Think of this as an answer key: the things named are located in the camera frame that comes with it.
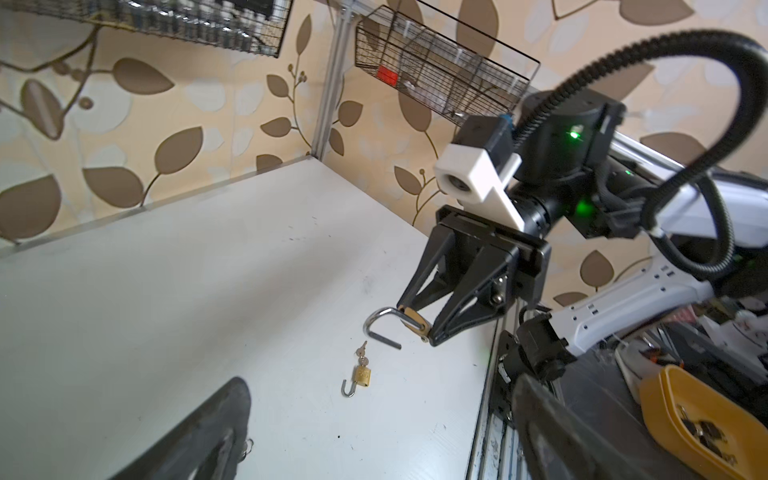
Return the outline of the small brass padlock with keys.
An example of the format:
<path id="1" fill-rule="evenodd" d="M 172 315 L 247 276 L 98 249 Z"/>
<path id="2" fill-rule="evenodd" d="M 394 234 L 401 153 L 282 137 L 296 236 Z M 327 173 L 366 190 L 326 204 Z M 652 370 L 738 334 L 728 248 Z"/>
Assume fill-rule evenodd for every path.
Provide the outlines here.
<path id="1" fill-rule="evenodd" d="M 356 350 L 357 365 L 354 367 L 350 380 L 343 380 L 341 385 L 341 394 L 345 398 L 351 398 L 355 395 L 358 387 L 368 387 L 370 384 L 371 370 L 369 368 L 369 359 L 366 355 L 367 341 Z"/>

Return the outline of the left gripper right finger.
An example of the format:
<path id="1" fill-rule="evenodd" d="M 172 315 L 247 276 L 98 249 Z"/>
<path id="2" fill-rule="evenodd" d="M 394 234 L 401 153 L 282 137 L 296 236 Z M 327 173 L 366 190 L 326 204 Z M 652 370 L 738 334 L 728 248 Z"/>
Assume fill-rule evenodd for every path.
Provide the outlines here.
<path id="1" fill-rule="evenodd" d="M 527 374 L 515 382 L 512 413 L 532 479 L 648 477 Z"/>

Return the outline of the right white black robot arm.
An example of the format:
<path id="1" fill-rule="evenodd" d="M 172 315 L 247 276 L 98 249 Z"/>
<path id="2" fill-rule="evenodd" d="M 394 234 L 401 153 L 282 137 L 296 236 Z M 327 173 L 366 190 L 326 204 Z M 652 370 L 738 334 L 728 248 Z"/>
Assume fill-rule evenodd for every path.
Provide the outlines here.
<path id="1" fill-rule="evenodd" d="M 664 178 L 610 156 L 625 106 L 593 90 L 600 79 L 648 60 L 701 57 L 735 76 L 739 100 L 721 137 Z M 720 168 L 767 109 L 767 52 L 726 30 L 664 34 L 618 49 L 555 89 L 530 96 L 520 121 L 467 116 L 436 167 L 456 200 L 436 215 L 417 269 L 390 308 L 439 346 L 542 298 L 547 235 L 567 219 L 585 238 L 647 234 L 656 248 L 644 272 L 558 312 L 536 314 L 516 337 L 526 373 L 561 376 L 591 347 L 677 306 L 716 295 L 767 249 L 758 215 L 767 184 Z"/>

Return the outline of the large brass padlock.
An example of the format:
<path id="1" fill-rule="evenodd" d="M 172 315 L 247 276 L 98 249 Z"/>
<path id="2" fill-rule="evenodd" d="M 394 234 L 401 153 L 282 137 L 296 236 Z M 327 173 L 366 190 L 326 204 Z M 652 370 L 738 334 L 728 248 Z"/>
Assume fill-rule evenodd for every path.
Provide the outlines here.
<path id="1" fill-rule="evenodd" d="M 366 337 L 375 340 L 395 350 L 401 350 L 402 345 L 393 339 L 390 339 L 374 331 L 375 323 L 387 317 L 395 318 L 401 325 L 416 335 L 422 342 L 429 342 L 429 333 L 432 325 L 422 317 L 418 312 L 406 307 L 400 309 L 396 307 L 383 307 L 371 313 L 363 323 L 362 330 Z"/>

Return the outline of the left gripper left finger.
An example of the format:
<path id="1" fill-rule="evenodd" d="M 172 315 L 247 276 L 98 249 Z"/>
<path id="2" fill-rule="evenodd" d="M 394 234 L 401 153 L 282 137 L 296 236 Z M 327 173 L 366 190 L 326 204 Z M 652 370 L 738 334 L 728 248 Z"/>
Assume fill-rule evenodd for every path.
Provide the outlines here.
<path id="1" fill-rule="evenodd" d="M 230 379 L 115 479 L 233 479 L 246 451 L 251 396 Z"/>

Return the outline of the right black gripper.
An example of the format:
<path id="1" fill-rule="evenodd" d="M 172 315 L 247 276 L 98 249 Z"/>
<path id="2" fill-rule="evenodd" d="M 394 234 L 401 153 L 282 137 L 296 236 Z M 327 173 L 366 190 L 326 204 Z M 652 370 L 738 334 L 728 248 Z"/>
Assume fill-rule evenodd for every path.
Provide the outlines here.
<path id="1" fill-rule="evenodd" d="M 429 334 L 430 345 L 437 347 L 503 316 L 516 299 L 538 304 L 550 254 L 549 244 L 536 236 L 445 206 L 397 306 L 413 307 L 421 288 L 446 255 L 441 275 L 453 292 Z"/>

